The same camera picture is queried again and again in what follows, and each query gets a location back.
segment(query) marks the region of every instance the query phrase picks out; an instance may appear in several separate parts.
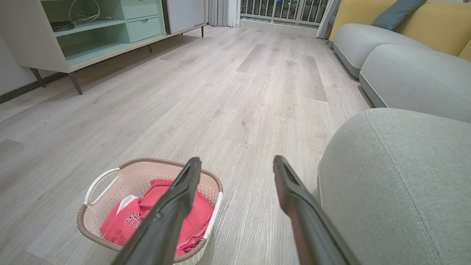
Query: teal pillow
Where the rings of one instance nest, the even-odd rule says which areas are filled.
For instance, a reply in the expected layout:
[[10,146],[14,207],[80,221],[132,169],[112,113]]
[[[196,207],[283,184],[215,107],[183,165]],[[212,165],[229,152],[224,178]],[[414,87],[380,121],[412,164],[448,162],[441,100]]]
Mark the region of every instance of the teal pillow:
[[426,1],[427,0],[397,0],[390,8],[386,9],[375,19],[373,26],[394,30]]

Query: cable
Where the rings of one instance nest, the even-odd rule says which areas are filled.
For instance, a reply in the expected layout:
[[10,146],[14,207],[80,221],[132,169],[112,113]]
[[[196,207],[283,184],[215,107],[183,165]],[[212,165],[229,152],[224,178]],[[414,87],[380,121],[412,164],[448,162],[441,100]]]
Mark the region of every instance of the cable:
[[70,5],[70,9],[69,9],[69,19],[70,21],[72,21],[72,23],[75,25],[77,24],[77,22],[83,22],[83,21],[94,21],[96,20],[97,18],[100,18],[100,5],[98,5],[97,1],[93,0],[95,2],[95,4],[97,4],[97,7],[98,7],[98,13],[96,13],[95,15],[93,16],[86,16],[86,15],[77,15],[77,17],[81,17],[80,19],[77,19],[77,20],[72,20],[70,14],[72,12],[72,8],[73,8],[73,5],[77,2],[77,0],[73,0],[72,2],[72,5]]

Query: gray sofa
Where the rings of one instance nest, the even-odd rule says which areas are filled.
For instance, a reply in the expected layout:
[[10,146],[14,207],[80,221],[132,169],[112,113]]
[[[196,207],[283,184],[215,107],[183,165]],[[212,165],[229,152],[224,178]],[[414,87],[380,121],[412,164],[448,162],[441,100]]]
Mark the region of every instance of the gray sofa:
[[375,107],[471,122],[471,62],[370,25],[345,24],[333,49]]
[[363,26],[334,50],[378,108],[332,137],[315,195],[363,265],[471,264],[471,62]]

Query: baseboard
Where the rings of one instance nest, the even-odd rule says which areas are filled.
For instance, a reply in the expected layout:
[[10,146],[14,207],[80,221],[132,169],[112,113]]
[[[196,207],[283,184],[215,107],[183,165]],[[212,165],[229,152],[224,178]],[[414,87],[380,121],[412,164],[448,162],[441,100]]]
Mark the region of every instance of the baseboard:
[[315,37],[317,33],[316,28],[307,28],[307,27],[296,26],[296,25],[284,25],[284,24],[276,24],[276,23],[261,22],[261,21],[251,21],[251,20],[244,20],[244,19],[240,20],[240,27],[254,28],[254,29],[259,29],[259,30],[274,31],[274,32],[280,32],[280,33],[287,33],[287,34],[311,36],[311,37]]
[[[53,75],[44,77],[42,80],[45,84],[49,84],[49,83],[54,82],[55,80],[61,79],[64,76],[67,76],[67,74],[66,73],[55,73]],[[7,102],[10,99],[14,99],[16,97],[19,97],[19,96],[21,96],[21,95],[23,95],[23,94],[25,94],[25,93],[27,93],[31,90],[35,90],[38,87],[41,87],[41,83],[39,83],[39,81],[35,81],[33,83],[29,83],[27,85],[24,85],[22,87],[14,89],[10,92],[7,92],[3,95],[0,95],[0,104],[3,103],[3,102]]]

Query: white curtain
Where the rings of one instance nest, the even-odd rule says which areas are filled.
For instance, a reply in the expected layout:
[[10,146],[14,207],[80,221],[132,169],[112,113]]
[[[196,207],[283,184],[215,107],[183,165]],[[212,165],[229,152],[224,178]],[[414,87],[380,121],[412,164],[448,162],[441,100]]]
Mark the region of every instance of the white curtain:
[[228,0],[229,9],[228,9],[228,20],[227,25],[229,27],[239,27],[240,26],[240,0]]
[[227,11],[229,1],[230,0],[209,0],[209,24],[211,26],[227,26]]
[[317,30],[316,37],[321,39],[327,39],[329,35],[329,18],[335,14],[339,9],[340,0],[329,0],[327,7],[325,8],[324,16],[322,17],[321,24]]

